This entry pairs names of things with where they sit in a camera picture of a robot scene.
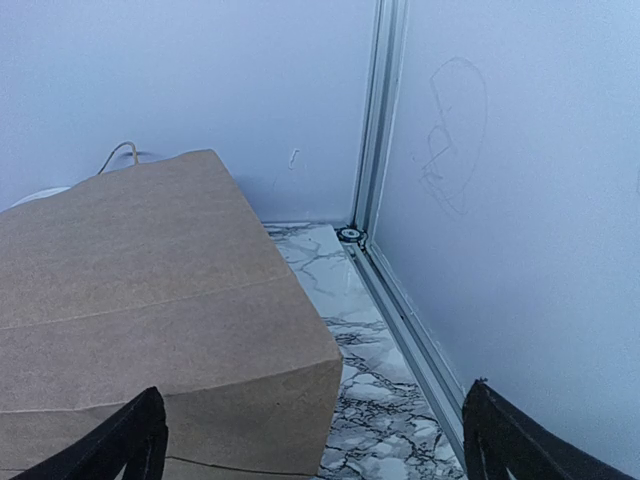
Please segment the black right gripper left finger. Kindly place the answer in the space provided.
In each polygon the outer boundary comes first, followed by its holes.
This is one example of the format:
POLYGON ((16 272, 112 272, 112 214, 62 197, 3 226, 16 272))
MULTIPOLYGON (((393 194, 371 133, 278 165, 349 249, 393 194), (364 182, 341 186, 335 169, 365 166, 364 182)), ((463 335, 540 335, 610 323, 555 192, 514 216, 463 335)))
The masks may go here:
POLYGON ((18 479, 160 479, 167 451, 164 400, 142 391, 66 449, 19 473, 18 479))

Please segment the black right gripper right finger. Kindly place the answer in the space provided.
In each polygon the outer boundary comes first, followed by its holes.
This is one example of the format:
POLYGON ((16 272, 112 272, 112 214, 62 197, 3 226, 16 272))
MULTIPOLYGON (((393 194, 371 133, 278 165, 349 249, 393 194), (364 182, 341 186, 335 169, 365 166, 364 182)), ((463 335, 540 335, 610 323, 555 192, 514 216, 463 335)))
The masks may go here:
POLYGON ((469 479, 627 479, 613 466, 555 436, 476 380, 462 407, 469 479))

